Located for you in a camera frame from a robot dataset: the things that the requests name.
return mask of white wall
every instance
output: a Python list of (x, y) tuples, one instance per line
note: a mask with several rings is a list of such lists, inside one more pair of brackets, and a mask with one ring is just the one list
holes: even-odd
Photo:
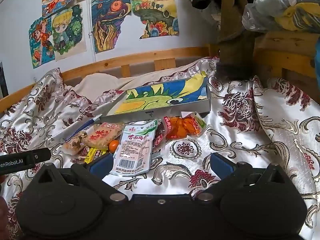
[[(121, 34), (114, 49), (96, 54), (97, 61), (127, 54), (171, 48), (203, 46), (213, 39), (213, 29), (188, 0), (175, 0), (179, 19), (179, 36), (140, 40), (145, 26), (140, 18), (128, 15), (121, 25)], [(41, 0), (3, 0), (0, 4), (0, 61), (3, 62), (8, 92), (13, 93), (39, 80), (48, 70), (59, 67), (61, 72), (92, 63), (93, 47), (89, 39), (86, 0), (83, 9), (84, 37), (87, 51), (59, 61), (32, 68), (29, 28), (41, 17)]]

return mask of barcode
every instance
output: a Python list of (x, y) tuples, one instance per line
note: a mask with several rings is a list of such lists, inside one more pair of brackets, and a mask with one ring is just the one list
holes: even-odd
[(141, 159), (139, 159), (139, 160), (138, 160), (137, 168), (138, 168), (138, 167), (140, 167), (140, 166), (142, 165), (142, 161), (143, 161), (143, 158), (141, 158)]
[(120, 160), (119, 166), (126, 169), (132, 169), (134, 167), (135, 161), (129, 161), (129, 160)]

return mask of small orange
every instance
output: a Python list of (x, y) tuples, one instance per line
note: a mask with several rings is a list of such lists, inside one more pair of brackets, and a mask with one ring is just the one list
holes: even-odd
[(108, 146), (109, 152), (115, 153), (118, 145), (119, 145), (119, 141), (118, 141), (118, 140), (113, 140), (113, 141), (111, 141), (111, 142), (109, 143), (109, 146)]

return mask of blue pen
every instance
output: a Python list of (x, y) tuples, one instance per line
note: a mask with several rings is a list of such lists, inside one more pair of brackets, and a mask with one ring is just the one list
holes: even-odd
[(96, 117), (85, 122), (79, 129), (77, 129), (73, 134), (71, 134), (67, 139), (65, 139), (65, 142), (68, 142), (73, 136), (75, 136), (78, 132), (80, 132), (81, 130), (83, 130), (87, 126), (94, 124), (100, 118), (100, 116), (102, 116), (102, 114), (99, 114)]

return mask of metal screw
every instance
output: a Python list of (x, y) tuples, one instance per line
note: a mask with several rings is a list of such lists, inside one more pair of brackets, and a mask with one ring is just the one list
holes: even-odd
[(123, 201), (125, 199), (125, 195), (121, 193), (114, 193), (110, 196), (110, 199), (116, 202)]
[(158, 203), (159, 203), (160, 205), (162, 205), (162, 204), (165, 203), (165, 200), (164, 200), (164, 199), (159, 199), (159, 200), (158, 200)]
[(213, 195), (210, 193), (200, 193), (198, 195), (198, 199), (202, 201), (210, 201), (213, 200)]

